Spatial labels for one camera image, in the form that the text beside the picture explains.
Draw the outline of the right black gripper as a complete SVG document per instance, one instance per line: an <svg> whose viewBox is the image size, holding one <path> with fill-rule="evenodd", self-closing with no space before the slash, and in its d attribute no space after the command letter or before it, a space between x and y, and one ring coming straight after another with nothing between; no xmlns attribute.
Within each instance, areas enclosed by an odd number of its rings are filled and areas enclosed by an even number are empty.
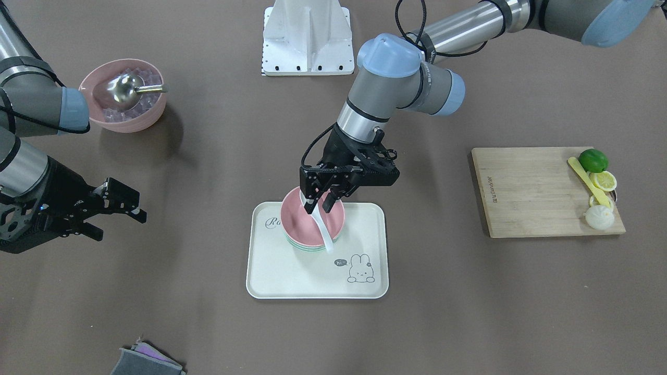
<svg viewBox="0 0 667 375"><path fill-rule="evenodd" d="M140 193L114 178L100 186L88 185L78 174L55 159L48 160L45 192L39 200L40 228L55 236L82 234L100 242L103 230L86 222L98 214L126 214L146 223Z"/></svg>

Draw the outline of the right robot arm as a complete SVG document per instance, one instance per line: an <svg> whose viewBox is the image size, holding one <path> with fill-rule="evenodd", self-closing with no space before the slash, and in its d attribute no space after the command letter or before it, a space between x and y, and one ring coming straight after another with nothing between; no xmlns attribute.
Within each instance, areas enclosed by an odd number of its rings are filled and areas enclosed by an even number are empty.
<svg viewBox="0 0 667 375"><path fill-rule="evenodd" d="M114 178L91 186L27 142L28 137L90 130L83 95L66 87L1 5L1 248L19 254L58 237L103 239L88 223L126 214L145 223L140 193Z"/></svg>

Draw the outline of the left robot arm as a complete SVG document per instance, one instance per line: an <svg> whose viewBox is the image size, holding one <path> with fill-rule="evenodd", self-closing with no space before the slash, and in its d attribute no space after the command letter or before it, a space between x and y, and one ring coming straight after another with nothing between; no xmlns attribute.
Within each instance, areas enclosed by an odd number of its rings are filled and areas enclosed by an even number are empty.
<svg viewBox="0 0 667 375"><path fill-rule="evenodd" d="M341 113L324 135L323 156L302 164L303 208L312 214L361 186L390 186L400 173L392 149L382 145L395 110L449 116L465 97L456 73L435 66L439 57L479 52L490 40L523 29L540 29L583 45L610 47L629 36L655 1L481 1L432 24L400 35L383 33L357 56L359 74Z"/></svg>

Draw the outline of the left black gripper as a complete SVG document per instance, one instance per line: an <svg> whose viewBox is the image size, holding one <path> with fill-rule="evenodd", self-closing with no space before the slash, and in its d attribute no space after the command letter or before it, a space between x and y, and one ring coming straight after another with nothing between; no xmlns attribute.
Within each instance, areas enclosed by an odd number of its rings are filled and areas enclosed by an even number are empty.
<svg viewBox="0 0 667 375"><path fill-rule="evenodd" d="M322 138L326 138L322 156L316 164L310 165L306 159ZM376 185L376 150L369 143L348 137L338 124L333 124L308 145L299 171L300 192L307 215L314 213L324 194L322 208L328 214L342 197L349 197L362 186Z"/></svg>

